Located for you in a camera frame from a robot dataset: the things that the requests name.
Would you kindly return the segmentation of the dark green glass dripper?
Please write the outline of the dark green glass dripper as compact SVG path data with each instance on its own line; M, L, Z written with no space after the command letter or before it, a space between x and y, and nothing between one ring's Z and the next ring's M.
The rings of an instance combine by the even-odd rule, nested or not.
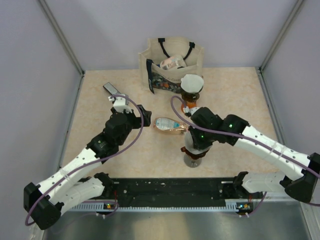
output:
M195 103L199 98L200 98L200 92L203 90L201 88L198 92L196 93L190 93L185 91L183 88L181 89L181 98L189 103Z

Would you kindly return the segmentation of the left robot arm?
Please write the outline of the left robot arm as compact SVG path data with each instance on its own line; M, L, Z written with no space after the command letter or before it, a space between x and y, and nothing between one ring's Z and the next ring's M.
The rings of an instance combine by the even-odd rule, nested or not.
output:
M132 130L141 131L151 125L152 112L136 106L139 116L128 106L112 107L104 129L93 137L67 165L38 184L33 182L23 189L23 207L27 211L25 224L36 224L41 230L53 226L74 206L89 199L109 198L114 191L108 176L81 179L108 159L122 153L119 149Z

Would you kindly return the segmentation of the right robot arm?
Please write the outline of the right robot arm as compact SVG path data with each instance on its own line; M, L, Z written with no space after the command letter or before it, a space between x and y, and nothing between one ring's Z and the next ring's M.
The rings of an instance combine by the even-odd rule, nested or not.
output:
M229 114L224 119L207 107L185 107L192 125L184 137L185 153L203 158L214 142L247 150L278 168L274 173L241 172L234 178L233 192L245 198L256 192L285 192L309 204L320 173L320 155L307 155L282 145L259 132L248 121Z

